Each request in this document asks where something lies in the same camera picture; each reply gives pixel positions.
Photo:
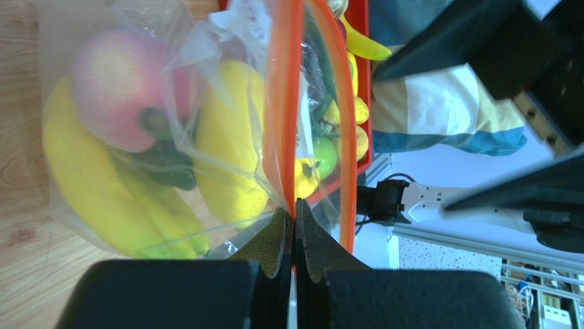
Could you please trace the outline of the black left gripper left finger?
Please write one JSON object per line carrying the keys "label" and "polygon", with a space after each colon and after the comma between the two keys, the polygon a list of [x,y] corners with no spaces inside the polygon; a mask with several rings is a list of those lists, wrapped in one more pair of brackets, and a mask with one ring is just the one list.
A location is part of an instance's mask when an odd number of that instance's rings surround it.
{"label": "black left gripper left finger", "polygon": [[282,209],[225,260],[107,260],[81,277],[59,328],[286,328],[294,222]]}

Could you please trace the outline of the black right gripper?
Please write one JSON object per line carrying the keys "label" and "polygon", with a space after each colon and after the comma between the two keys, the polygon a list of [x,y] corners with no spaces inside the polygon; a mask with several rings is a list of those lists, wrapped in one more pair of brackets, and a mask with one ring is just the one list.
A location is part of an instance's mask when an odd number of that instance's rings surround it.
{"label": "black right gripper", "polygon": [[[552,145],[583,143],[583,2],[560,1],[539,19],[523,1],[453,1],[372,74],[375,82],[470,63],[494,99],[525,96]],[[471,193],[446,212],[479,208],[583,209],[583,154]]]}

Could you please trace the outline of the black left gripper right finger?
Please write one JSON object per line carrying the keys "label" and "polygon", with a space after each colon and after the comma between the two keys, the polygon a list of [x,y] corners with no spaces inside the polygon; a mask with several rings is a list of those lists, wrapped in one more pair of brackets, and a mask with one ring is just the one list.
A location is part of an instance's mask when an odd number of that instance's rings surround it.
{"label": "black left gripper right finger", "polygon": [[502,285],[469,270],[372,269],[295,205],[300,328],[521,328]]}

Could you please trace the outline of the yellow mango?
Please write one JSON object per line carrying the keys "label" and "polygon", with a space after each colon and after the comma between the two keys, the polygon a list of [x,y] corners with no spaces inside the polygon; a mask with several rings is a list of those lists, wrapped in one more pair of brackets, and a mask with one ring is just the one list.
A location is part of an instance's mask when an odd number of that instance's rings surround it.
{"label": "yellow mango", "polygon": [[258,164],[252,134],[251,114],[263,119],[265,86],[263,76],[239,60],[220,64],[225,90],[208,91],[199,111],[196,135],[198,151],[222,164],[195,161],[197,186],[209,211],[223,223],[247,228],[265,209],[269,196],[256,181]]}

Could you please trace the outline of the dark green avocado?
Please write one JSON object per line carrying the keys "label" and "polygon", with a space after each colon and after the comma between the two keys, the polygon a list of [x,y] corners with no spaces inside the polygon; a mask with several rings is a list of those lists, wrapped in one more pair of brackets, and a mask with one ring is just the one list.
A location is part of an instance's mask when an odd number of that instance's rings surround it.
{"label": "dark green avocado", "polygon": [[183,191],[196,187],[191,158],[179,151],[171,140],[156,141],[148,150],[129,153],[128,156],[135,167],[159,184]]}

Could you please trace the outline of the yellow banana bunch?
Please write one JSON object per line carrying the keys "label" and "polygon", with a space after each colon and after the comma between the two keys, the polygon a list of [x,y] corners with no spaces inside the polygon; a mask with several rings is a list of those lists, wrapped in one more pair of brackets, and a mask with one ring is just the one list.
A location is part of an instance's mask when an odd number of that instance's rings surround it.
{"label": "yellow banana bunch", "polygon": [[210,250],[203,223],[175,188],[119,161],[85,129],[68,78],[45,104],[42,143],[65,201],[111,248],[158,259],[192,259]]}

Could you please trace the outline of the clear orange zip top bag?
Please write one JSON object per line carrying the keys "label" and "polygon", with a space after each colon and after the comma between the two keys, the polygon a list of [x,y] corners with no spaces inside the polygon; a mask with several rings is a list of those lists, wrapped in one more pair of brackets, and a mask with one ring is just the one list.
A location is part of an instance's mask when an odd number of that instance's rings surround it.
{"label": "clear orange zip top bag", "polygon": [[[86,42],[113,29],[148,34],[165,40],[175,51],[167,58],[166,71],[185,67],[195,74],[195,112],[185,122],[180,121],[176,113],[170,113],[170,137],[156,140],[173,141],[179,151],[191,158],[195,174],[197,160],[222,164],[222,161],[217,162],[198,151],[195,144],[199,111],[208,91],[216,89],[222,93],[225,90],[219,85],[222,81],[220,64],[226,60],[239,60],[252,66],[263,76],[265,86],[263,119],[259,120],[255,114],[250,116],[253,136],[262,138],[254,142],[258,154],[254,177],[270,196],[264,211],[252,225],[238,229],[233,223],[223,223],[209,211],[197,184],[191,191],[174,187],[203,223],[210,238],[210,250],[198,258],[227,258],[261,231],[275,211],[285,210],[296,219],[295,202],[306,200],[295,197],[295,159],[309,158],[317,172],[314,138],[338,137],[340,146],[344,136],[355,141],[353,91],[348,90],[349,99],[341,101],[342,92],[334,92],[332,78],[325,76],[332,68],[332,60],[317,50],[322,38],[306,36],[302,25],[289,27],[295,11],[305,13],[303,2],[224,1],[222,11],[209,14],[206,20],[196,21],[184,1],[40,1],[42,132],[45,104],[63,78],[70,80],[77,111],[72,87],[73,64]],[[119,161],[134,166],[128,156],[133,152],[100,141]],[[341,146],[341,159],[348,159],[351,165],[355,165],[355,158],[353,146]],[[123,255],[81,221],[65,201],[49,164],[48,167],[51,218],[93,245]],[[308,205],[323,211],[325,231],[331,233],[345,250],[352,251],[356,202],[342,208],[329,202]]]}

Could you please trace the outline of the pink peach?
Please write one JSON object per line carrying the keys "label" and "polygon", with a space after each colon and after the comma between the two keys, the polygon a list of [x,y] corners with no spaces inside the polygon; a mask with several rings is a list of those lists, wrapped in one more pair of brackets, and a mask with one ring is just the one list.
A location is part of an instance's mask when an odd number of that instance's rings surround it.
{"label": "pink peach", "polygon": [[165,70],[174,53],[165,40],[127,29],[86,42],[72,72],[73,98],[86,129],[107,145],[133,153],[168,139],[168,115],[188,121],[197,89],[192,70]]}

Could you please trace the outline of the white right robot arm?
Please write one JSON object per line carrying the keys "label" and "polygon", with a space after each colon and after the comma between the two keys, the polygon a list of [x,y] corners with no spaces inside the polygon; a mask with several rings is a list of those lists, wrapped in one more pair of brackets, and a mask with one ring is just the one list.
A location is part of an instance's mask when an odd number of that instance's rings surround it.
{"label": "white right robot arm", "polygon": [[377,82],[468,64],[511,100],[557,161],[476,190],[404,187],[405,222],[470,220],[541,234],[583,231],[583,2],[539,19],[525,1],[453,1],[374,72]]}

